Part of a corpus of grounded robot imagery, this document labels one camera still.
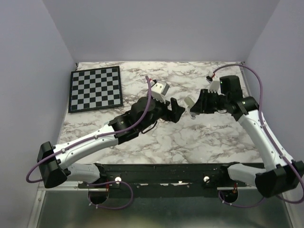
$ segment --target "white square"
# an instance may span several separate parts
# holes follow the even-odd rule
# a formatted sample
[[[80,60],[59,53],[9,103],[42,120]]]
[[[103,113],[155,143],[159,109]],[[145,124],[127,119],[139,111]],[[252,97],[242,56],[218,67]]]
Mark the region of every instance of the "white square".
[[[78,104],[78,100],[72,100],[71,105],[76,105]]]
[[[114,100],[114,95],[108,95],[108,101],[109,100]]]
[[[77,105],[77,109],[83,109],[83,108],[84,108],[84,104]]]

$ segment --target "chessboard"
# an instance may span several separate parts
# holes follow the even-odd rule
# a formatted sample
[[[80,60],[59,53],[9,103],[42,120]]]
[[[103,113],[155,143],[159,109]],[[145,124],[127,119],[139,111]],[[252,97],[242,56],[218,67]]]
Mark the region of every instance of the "chessboard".
[[[123,106],[119,66],[71,72],[69,113]]]

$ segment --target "marble table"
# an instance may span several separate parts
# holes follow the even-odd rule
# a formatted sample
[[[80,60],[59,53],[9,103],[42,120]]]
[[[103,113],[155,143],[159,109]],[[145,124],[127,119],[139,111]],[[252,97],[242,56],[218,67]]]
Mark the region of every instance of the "marble table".
[[[224,62],[98,62],[79,63],[78,70],[120,66],[123,107],[77,114],[66,114],[59,143],[66,143],[98,130],[104,123],[123,114],[147,93],[145,76],[166,81],[167,100],[174,97],[182,104],[190,95],[197,99],[200,89],[208,88],[203,75]],[[239,67],[218,71],[217,76],[240,77]],[[259,153],[245,130],[230,114],[201,114],[192,120],[184,113],[178,123],[158,122],[157,127],[132,141],[98,151],[80,163],[212,163],[261,162]]]

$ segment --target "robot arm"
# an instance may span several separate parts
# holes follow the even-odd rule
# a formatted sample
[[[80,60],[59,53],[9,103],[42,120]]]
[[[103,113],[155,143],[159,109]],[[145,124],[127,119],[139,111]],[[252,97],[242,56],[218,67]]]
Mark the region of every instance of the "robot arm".
[[[219,86],[221,95],[216,92]],[[191,117],[226,110],[249,134],[265,167],[265,169],[258,169],[233,162],[227,167],[229,177],[232,180],[256,186],[264,197],[294,189],[299,180],[283,157],[296,168],[300,176],[304,174],[304,164],[302,161],[295,162],[292,156],[283,149],[264,118],[261,124],[258,104],[253,97],[243,97],[239,78],[237,76],[221,77],[219,81],[210,81],[210,88],[201,90],[196,103],[189,97],[185,99]],[[275,149],[264,128],[268,130],[278,147],[282,148],[283,156]]]
[[[176,99],[166,101],[165,95],[169,85],[161,81],[151,81],[152,99],[146,116],[138,125],[130,129],[142,116],[148,102],[147,97],[140,98],[126,113],[115,117],[99,130],[83,136],[74,141],[52,146],[50,142],[41,145],[37,162],[54,155],[39,165],[45,188],[53,188],[65,181],[84,181],[93,183],[104,178],[103,169],[99,164],[76,163],[96,151],[107,147],[116,146],[136,138],[158,119],[177,123],[184,113],[185,108],[177,104]],[[102,136],[104,133],[118,132],[116,134]]]

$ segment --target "cable connector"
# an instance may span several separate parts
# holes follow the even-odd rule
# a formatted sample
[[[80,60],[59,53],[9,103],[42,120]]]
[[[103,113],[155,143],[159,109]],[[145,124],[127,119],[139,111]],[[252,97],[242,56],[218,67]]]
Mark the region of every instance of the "cable connector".
[[[211,83],[213,81],[214,73],[210,71],[208,74],[205,75],[207,82]]]

